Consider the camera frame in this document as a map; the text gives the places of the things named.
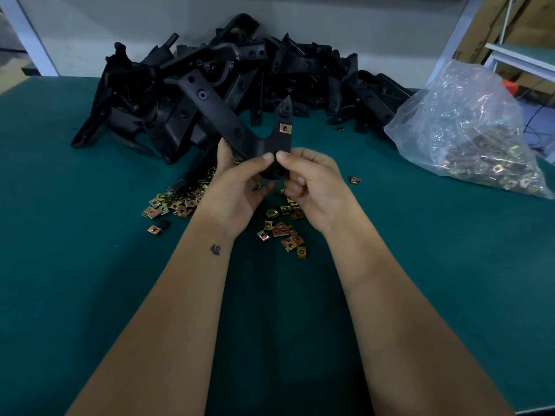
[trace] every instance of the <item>fingernail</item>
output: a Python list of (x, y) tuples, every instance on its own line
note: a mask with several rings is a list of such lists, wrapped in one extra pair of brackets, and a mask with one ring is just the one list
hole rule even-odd
[(276, 153), (276, 157), (278, 159), (284, 160), (287, 157), (288, 154), (289, 153), (284, 152), (283, 150), (280, 150), (279, 152)]

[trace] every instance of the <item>orange object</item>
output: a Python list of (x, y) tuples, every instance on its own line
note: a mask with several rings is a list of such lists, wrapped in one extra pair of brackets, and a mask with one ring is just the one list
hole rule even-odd
[(505, 86), (505, 88), (507, 88), (507, 90), (509, 90), (509, 93), (511, 95), (515, 95), (515, 93), (517, 93), (518, 90), (518, 85), (517, 83), (513, 83), (512, 81), (508, 81), (503, 79), (503, 86)]

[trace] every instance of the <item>person's right hand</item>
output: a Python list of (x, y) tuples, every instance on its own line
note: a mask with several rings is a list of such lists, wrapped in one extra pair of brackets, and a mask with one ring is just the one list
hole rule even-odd
[(301, 206), (309, 222), (324, 236), (343, 218), (347, 205), (356, 202), (333, 159), (323, 153), (295, 147), (279, 151), (277, 161), (289, 170), (285, 195)]

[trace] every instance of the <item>forearm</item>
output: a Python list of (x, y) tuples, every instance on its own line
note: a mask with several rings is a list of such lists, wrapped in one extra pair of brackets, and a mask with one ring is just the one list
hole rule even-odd
[(191, 220), (68, 415), (204, 414), (232, 244), (210, 221)]
[(513, 414), (358, 204), (326, 235), (379, 416)]

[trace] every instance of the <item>hand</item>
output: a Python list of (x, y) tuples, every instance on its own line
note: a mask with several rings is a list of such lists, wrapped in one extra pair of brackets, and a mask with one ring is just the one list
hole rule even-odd
[(271, 181), (253, 191), (261, 180), (258, 174), (272, 162), (274, 155), (265, 153), (263, 157), (235, 166), (232, 149), (225, 139), (221, 139), (218, 144), (218, 168), (195, 216), (203, 216), (221, 225), (226, 236), (234, 240), (246, 228), (262, 199), (274, 189), (274, 182)]
[(291, 153), (279, 151), (277, 161), (289, 170), (285, 195), (301, 206), (309, 222), (324, 236), (329, 233), (349, 202), (356, 202), (333, 159), (303, 147)]

